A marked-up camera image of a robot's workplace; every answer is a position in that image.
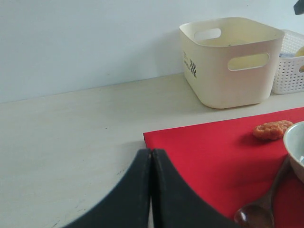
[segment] red cutting board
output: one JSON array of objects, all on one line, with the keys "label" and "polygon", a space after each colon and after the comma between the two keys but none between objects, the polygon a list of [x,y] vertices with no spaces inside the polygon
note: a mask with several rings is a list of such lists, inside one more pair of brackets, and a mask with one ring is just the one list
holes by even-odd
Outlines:
[{"label": "red cutting board", "polygon": [[[287,152],[283,140],[252,135],[260,124],[304,121],[304,108],[144,133],[148,148],[164,149],[188,185],[233,219],[243,205],[270,187]],[[304,184],[290,172],[274,201],[277,228],[304,228]]]}]

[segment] table surface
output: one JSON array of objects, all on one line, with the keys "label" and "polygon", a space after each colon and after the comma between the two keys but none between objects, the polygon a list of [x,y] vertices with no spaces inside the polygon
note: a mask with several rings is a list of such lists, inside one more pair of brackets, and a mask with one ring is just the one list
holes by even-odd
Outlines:
[{"label": "table surface", "polygon": [[143,132],[304,106],[304,93],[204,106],[183,75],[0,104],[0,227],[59,228],[122,178]]}]

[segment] wooden spoon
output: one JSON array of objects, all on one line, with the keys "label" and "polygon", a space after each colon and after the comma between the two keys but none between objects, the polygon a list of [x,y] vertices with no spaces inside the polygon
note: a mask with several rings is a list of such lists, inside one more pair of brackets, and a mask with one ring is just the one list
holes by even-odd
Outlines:
[{"label": "wooden spoon", "polygon": [[258,200],[239,209],[234,215],[234,221],[245,228],[275,228],[272,202],[279,183],[290,168],[287,156],[268,192]]}]

